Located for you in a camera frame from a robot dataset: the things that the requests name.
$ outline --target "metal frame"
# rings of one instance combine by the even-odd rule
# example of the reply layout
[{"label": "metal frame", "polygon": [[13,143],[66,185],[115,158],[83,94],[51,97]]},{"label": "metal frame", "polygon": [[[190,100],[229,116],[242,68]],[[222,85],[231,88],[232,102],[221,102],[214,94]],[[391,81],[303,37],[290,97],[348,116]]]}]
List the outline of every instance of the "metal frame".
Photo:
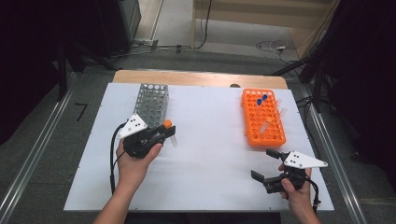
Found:
[{"label": "metal frame", "polygon": [[79,75],[72,73],[69,78],[69,90],[65,93],[64,98],[59,101],[52,110],[43,130],[38,136],[35,144],[28,157],[26,158],[22,168],[18,172],[17,176],[13,180],[12,184],[9,186],[6,196],[0,205],[0,223],[8,223],[9,218],[14,211],[20,197],[23,194],[24,189],[29,182],[30,177],[37,166],[41,155],[43,154],[59,119],[61,118],[64,109],[74,91],[76,83],[78,82]]},{"label": "metal frame", "polygon": [[[305,85],[302,85],[304,97],[310,96],[311,91]],[[361,204],[355,194],[352,185],[347,177],[347,173],[344,169],[343,164],[338,158],[337,152],[335,151],[332,139],[326,129],[321,114],[317,113],[314,107],[310,108],[310,114],[314,121],[314,124],[318,130],[320,140],[323,144],[323,148],[328,156],[329,164],[333,169],[335,179],[337,180],[338,187],[340,188],[346,207],[349,211],[350,217],[355,224],[368,223],[362,209]]]}]

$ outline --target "white board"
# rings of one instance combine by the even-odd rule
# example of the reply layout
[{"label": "white board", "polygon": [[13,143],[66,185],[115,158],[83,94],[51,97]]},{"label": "white board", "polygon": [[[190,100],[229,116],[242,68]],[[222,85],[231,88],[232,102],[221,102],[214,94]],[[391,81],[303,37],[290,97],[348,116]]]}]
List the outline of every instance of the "white board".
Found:
[{"label": "white board", "polygon": [[[99,211],[111,196],[109,146],[116,128],[134,110],[140,84],[110,83],[99,108],[64,206],[66,211]],[[164,143],[136,192],[130,210],[140,211],[281,211],[288,202],[278,193],[267,194],[250,177],[254,170],[278,176],[276,160],[252,149],[244,135],[240,105],[243,89],[169,86],[166,118],[177,127],[178,147]],[[282,117],[287,138],[278,150],[296,150],[314,157],[291,91],[273,90],[288,112]],[[116,182],[118,170],[115,170]],[[332,201],[318,168],[321,205],[332,211]]]}]

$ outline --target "electrical cable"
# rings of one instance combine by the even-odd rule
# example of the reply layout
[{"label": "electrical cable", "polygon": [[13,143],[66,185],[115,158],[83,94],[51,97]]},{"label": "electrical cable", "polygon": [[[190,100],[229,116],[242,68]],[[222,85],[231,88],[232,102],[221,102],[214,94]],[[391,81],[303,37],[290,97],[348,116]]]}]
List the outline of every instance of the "electrical cable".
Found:
[{"label": "electrical cable", "polygon": [[291,77],[296,77],[296,76],[299,76],[299,75],[300,75],[300,73],[296,71],[296,68],[293,68],[292,71],[294,71],[295,75],[292,75],[292,74],[290,73],[291,71],[287,72],[287,74],[288,74],[289,76],[291,76]]},{"label": "electrical cable", "polygon": [[[175,46],[173,46],[173,45],[160,45],[160,46],[156,46],[156,48],[158,48],[158,49],[155,49],[155,50],[143,51],[143,52],[137,52],[137,53],[127,53],[127,54],[119,55],[118,57],[129,56],[129,55],[140,55],[140,54],[146,54],[146,53],[155,53],[155,52],[164,51],[164,50],[182,50],[182,49],[183,50],[198,50],[198,49],[201,49],[204,46],[204,44],[205,44],[205,42],[207,40],[207,25],[209,23],[209,15],[210,15],[210,10],[212,8],[212,1],[213,0],[210,0],[210,2],[209,2],[209,7],[208,7],[208,10],[207,10],[207,14],[206,14],[205,38],[204,38],[204,41],[201,43],[201,45],[199,47],[193,48],[192,46],[184,46],[184,45],[175,45]],[[145,47],[149,47],[149,48],[152,47],[151,45],[139,44],[139,47],[141,47],[141,46],[145,46]]]},{"label": "electrical cable", "polygon": [[115,182],[115,180],[114,180],[114,166],[116,165],[116,162],[117,162],[117,160],[120,158],[120,157],[118,157],[117,159],[116,159],[116,161],[114,162],[114,164],[113,164],[113,157],[114,157],[114,142],[116,141],[116,136],[117,136],[117,133],[119,132],[119,130],[121,129],[121,128],[123,128],[124,126],[125,126],[125,124],[126,124],[126,122],[125,123],[122,123],[117,129],[116,129],[116,131],[113,133],[113,137],[111,138],[111,145],[110,145],[110,187],[111,187],[111,194],[113,194],[114,193],[114,190],[116,189],[116,182]]},{"label": "electrical cable", "polygon": [[297,101],[296,101],[296,104],[299,104],[300,102],[302,102],[302,101],[304,101],[304,100],[310,100],[311,98],[312,98],[312,96],[307,96],[307,97],[305,97],[305,98],[303,98],[303,99],[297,100]]},{"label": "electrical cable", "polygon": [[199,27],[199,30],[200,30],[200,35],[199,35],[199,38],[200,38],[200,42],[202,43],[203,42],[203,40],[202,40],[202,35],[201,35],[201,33],[202,33],[202,19],[200,19],[200,27]]},{"label": "electrical cable", "polygon": [[312,208],[314,209],[314,212],[316,213],[318,210],[318,206],[321,203],[321,201],[319,200],[319,187],[309,176],[305,177],[305,181],[308,181],[315,190],[315,197],[314,197],[314,202],[312,204]]},{"label": "electrical cable", "polygon": [[[276,52],[273,49],[273,44],[277,44],[279,41],[285,43],[284,45],[280,45],[280,47],[284,47],[284,48],[283,49],[277,49],[278,52]],[[262,49],[262,44],[263,43],[270,43],[269,44],[269,49]],[[259,50],[262,50],[262,51],[271,51],[278,59],[280,59],[282,62],[286,63],[285,66],[287,66],[288,64],[291,64],[291,63],[295,63],[295,62],[302,62],[306,66],[312,66],[311,64],[308,64],[308,63],[304,62],[304,60],[288,61],[288,60],[283,59],[280,56],[280,54],[283,52],[283,50],[288,49],[288,45],[289,45],[289,42],[286,41],[286,40],[262,41],[262,42],[256,44],[256,48],[259,49]],[[297,74],[297,76],[299,75],[299,73],[295,69],[293,69],[293,71]]]}]

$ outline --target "gray floor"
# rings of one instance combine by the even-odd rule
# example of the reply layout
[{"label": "gray floor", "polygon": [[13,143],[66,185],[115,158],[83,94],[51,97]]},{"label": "gray floor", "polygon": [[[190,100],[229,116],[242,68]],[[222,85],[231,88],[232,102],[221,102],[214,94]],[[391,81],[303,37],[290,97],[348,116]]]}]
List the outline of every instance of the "gray floor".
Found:
[{"label": "gray floor", "polygon": [[[182,2],[177,0],[164,1],[154,39],[159,40],[159,45],[175,45],[175,43],[178,43],[190,46],[191,15],[191,0]],[[286,61],[298,60],[287,27],[227,21],[209,21],[207,27],[207,40],[201,48],[203,52],[277,59],[270,50],[270,43],[276,41],[272,48],[281,45],[287,46],[282,52],[282,59]],[[196,20],[194,46],[200,46],[204,37],[205,20]],[[257,44],[260,44],[262,48],[256,48]]]},{"label": "gray floor", "polygon": [[[163,41],[162,44],[184,44],[182,43],[183,40],[173,43],[166,42],[169,39],[165,38],[166,32],[161,32],[161,26],[156,36],[160,41]],[[234,42],[240,41],[238,38],[230,40],[233,45],[238,45],[238,43],[242,45],[240,42]],[[262,40],[277,40],[279,38],[283,37],[275,36],[269,39],[263,37]],[[130,55],[120,58],[114,64],[122,66],[124,69],[205,71],[253,76],[270,74],[285,66],[285,63],[274,57],[271,52],[265,52],[265,55],[249,55],[249,49],[255,49],[255,47],[250,46],[250,48],[240,47],[240,49],[246,51],[235,54],[237,51],[224,51],[223,45],[215,45],[213,42],[208,39],[207,47],[210,48],[202,51],[182,51],[180,54],[176,54],[174,51],[165,50],[149,54]],[[290,60],[295,60],[295,56],[292,54],[287,57]],[[111,82],[114,73],[114,71],[108,71],[101,65],[93,64],[87,67],[84,74],[78,75],[78,82],[64,113],[60,117],[59,123],[54,129],[8,223],[89,223],[93,221],[97,213],[66,213],[63,208],[73,181],[73,174],[77,170],[79,159],[87,143],[106,84]],[[302,85],[298,83],[295,72],[285,74],[283,77],[288,81],[288,87],[292,90],[295,99],[302,99],[304,97]],[[55,87],[26,118],[12,138],[0,146],[1,198],[4,197],[10,183],[14,180],[35,140],[45,126],[52,109],[55,107],[57,94],[58,88]],[[77,119],[81,107],[76,103],[88,104],[79,121]],[[361,207],[368,222],[394,223],[396,204],[392,199],[395,198],[395,193],[385,174],[374,165],[363,164],[350,159],[354,149],[350,145],[343,122],[329,112],[327,105],[322,104],[321,106],[322,117],[331,135],[334,147],[361,202]],[[303,108],[301,112],[302,119],[304,119]],[[326,161],[327,154],[323,150],[320,137],[310,116],[307,117],[307,123],[308,129],[313,134],[311,139],[313,148],[318,145],[319,155],[322,160]],[[353,223],[345,199],[332,172],[332,167],[323,169],[322,173],[329,182],[327,187],[335,211],[319,213],[318,216],[323,223]],[[289,213],[285,212],[281,215],[282,223],[295,223]],[[194,218],[196,221],[201,220],[201,223],[203,223],[205,215],[195,215]]]}]

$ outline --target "gray test tube rack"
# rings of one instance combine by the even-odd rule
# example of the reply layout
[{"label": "gray test tube rack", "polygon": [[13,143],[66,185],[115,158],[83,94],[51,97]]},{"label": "gray test tube rack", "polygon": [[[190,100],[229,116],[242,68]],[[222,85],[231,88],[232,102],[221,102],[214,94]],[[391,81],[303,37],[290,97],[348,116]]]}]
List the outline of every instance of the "gray test tube rack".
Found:
[{"label": "gray test tube rack", "polygon": [[142,83],[134,105],[134,113],[137,113],[149,127],[159,126],[165,120],[168,100],[167,85]]}]

